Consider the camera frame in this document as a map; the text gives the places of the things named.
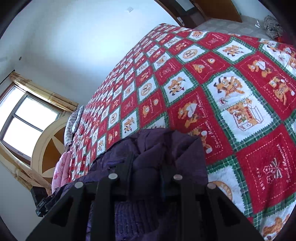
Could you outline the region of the brown wooden door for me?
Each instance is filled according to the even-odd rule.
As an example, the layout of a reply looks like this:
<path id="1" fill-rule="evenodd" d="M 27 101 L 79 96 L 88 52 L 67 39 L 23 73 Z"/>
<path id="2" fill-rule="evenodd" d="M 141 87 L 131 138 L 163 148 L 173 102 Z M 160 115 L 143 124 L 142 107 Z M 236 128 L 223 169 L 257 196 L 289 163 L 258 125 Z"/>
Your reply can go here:
<path id="1" fill-rule="evenodd" d="M 205 20 L 221 19 L 242 23 L 238 10 L 231 0 L 192 0 Z"/>

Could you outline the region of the white wall switch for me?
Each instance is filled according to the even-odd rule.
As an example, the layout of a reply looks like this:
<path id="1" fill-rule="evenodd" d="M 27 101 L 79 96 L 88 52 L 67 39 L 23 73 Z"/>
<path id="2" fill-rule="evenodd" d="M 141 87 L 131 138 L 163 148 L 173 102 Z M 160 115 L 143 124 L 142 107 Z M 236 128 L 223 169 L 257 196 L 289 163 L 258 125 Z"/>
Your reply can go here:
<path id="1" fill-rule="evenodd" d="M 132 7 L 128 7 L 128 8 L 127 8 L 127 11 L 130 13 L 130 12 L 133 11 L 133 8 L 132 8 Z"/>

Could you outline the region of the pink folded blanket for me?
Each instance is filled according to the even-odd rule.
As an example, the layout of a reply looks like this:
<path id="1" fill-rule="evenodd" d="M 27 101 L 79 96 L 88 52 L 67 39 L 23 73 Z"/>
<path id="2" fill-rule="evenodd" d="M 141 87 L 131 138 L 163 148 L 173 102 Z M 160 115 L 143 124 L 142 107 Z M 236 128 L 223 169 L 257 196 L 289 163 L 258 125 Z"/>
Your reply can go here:
<path id="1" fill-rule="evenodd" d="M 68 183 L 71 152 L 64 152 L 57 162 L 52 180 L 52 193 Z"/>

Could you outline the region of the purple puffer jacket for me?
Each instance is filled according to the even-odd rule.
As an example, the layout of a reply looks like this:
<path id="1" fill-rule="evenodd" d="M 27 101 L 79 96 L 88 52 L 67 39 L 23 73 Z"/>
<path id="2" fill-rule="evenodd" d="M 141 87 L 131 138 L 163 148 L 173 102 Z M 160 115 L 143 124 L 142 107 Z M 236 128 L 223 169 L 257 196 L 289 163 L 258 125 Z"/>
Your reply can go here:
<path id="1" fill-rule="evenodd" d="M 143 129 L 119 140 L 80 177 L 98 182 L 124 161 L 132 159 L 131 195 L 115 203 L 116 240 L 175 240 L 181 229 L 181 204 L 164 193 L 164 167 L 193 183 L 208 181 L 201 139 L 167 128 Z"/>

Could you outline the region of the cream and wood headboard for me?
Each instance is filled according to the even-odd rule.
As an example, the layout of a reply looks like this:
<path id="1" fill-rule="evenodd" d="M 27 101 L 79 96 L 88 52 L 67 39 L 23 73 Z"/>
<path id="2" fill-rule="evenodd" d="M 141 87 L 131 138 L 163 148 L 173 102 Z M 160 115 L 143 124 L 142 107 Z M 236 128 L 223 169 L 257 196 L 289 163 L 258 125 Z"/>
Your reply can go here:
<path id="1" fill-rule="evenodd" d="M 55 166 L 66 152 L 64 132 L 69 117 L 64 116 L 52 122 L 40 135 L 31 156 L 31 168 L 51 183 Z"/>

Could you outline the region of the striped grey pillow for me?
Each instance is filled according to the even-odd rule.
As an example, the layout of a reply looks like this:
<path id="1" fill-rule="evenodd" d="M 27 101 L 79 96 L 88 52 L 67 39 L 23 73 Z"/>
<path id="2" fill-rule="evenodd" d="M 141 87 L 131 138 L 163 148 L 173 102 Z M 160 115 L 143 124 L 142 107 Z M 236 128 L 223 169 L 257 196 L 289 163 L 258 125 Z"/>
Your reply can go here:
<path id="1" fill-rule="evenodd" d="M 84 106 L 82 105 L 78 110 L 71 113 L 69 119 L 67 120 L 64 132 L 64 147 L 66 150 L 69 150 L 72 145 L 73 137 L 78 130 L 83 111 Z"/>

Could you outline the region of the red patchwork bear quilt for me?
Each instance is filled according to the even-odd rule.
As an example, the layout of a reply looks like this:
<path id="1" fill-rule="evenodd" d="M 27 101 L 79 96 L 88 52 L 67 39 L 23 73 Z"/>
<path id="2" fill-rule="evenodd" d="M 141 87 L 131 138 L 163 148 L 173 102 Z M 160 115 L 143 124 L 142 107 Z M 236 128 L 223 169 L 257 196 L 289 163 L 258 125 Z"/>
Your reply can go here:
<path id="1" fill-rule="evenodd" d="M 142 128 L 201 138 L 209 180 L 274 240 L 295 208 L 295 48 L 157 25 L 86 105 L 69 181 Z"/>

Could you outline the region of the grey cloth on floor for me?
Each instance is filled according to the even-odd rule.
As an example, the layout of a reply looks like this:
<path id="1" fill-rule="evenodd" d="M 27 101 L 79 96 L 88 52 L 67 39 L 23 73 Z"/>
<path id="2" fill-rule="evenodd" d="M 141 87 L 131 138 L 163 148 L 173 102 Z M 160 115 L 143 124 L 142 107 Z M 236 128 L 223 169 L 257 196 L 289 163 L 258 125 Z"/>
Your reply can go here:
<path id="1" fill-rule="evenodd" d="M 266 34 L 271 39 L 279 38 L 283 35 L 283 28 L 279 24 L 278 20 L 274 17 L 268 15 L 264 18 L 264 27 L 266 29 Z"/>

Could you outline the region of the window with frame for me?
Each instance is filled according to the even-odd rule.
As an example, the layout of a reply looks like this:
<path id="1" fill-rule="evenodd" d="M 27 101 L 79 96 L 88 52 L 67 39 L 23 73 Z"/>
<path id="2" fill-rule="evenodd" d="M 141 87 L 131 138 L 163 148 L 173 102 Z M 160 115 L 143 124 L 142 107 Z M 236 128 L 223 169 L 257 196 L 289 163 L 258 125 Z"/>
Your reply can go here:
<path id="1" fill-rule="evenodd" d="M 1 94 L 1 143 L 30 164 L 42 132 L 65 111 L 11 84 Z"/>

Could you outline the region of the yellow floral curtain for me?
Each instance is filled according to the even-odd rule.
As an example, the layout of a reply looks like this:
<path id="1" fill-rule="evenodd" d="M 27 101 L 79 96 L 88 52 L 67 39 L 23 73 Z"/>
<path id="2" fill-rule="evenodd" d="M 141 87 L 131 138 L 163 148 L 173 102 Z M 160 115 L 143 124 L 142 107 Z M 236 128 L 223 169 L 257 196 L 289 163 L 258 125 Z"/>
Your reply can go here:
<path id="1" fill-rule="evenodd" d="M 55 92 L 47 90 L 40 85 L 34 83 L 32 80 L 26 79 L 22 77 L 20 74 L 13 71 L 9 75 L 10 80 L 18 87 L 23 89 L 26 92 L 64 110 L 74 112 L 77 107 L 78 103 L 74 102 L 68 98 L 65 98 Z"/>

